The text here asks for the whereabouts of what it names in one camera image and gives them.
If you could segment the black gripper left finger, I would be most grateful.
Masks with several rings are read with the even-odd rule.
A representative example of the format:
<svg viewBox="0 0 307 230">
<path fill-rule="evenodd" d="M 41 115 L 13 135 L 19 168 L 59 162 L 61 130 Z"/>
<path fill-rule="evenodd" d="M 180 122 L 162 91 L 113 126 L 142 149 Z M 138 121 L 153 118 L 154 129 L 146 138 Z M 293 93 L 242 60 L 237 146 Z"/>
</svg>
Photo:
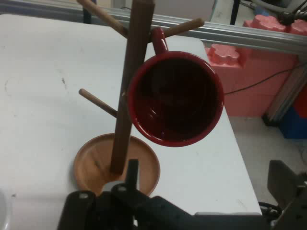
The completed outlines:
<svg viewBox="0 0 307 230">
<path fill-rule="evenodd" d="M 147 198 L 137 190 L 139 161 L 130 160 L 123 182 L 96 196 L 91 191 L 70 193 L 58 230 L 149 230 L 150 223 L 137 217 L 136 206 Z"/>
</svg>

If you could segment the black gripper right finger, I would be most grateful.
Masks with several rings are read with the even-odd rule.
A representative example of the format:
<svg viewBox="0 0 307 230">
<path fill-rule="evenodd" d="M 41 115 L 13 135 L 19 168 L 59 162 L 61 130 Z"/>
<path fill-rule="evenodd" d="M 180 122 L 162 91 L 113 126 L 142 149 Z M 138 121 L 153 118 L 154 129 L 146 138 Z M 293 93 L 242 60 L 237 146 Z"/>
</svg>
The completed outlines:
<svg viewBox="0 0 307 230">
<path fill-rule="evenodd" d="M 283 210 L 273 230 L 305 230 L 307 228 L 307 174 L 293 172 L 283 161 L 269 164 L 267 187 Z"/>
</svg>

